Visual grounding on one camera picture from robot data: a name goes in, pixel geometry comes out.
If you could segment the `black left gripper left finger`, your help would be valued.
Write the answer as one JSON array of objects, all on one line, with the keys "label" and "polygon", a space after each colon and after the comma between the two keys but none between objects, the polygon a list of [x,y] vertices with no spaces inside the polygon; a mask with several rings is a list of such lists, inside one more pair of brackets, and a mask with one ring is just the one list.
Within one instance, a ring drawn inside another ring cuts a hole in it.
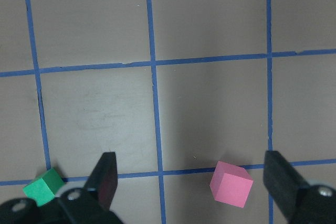
[{"label": "black left gripper left finger", "polygon": [[116,155],[105,152],[83,187],[71,188],[58,198],[66,223],[117,223],[118,216],[110,211],[117,186]]}]

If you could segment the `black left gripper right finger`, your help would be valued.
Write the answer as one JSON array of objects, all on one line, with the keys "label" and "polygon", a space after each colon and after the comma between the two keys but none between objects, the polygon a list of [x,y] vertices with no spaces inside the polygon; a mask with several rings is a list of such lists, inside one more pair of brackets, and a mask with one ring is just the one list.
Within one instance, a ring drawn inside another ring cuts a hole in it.
[{"label": "black left gripper right finger", "polygon": [[335,223],[335,188],[306,180],[278,151],[265,151],[263,183],[287,223]]}]

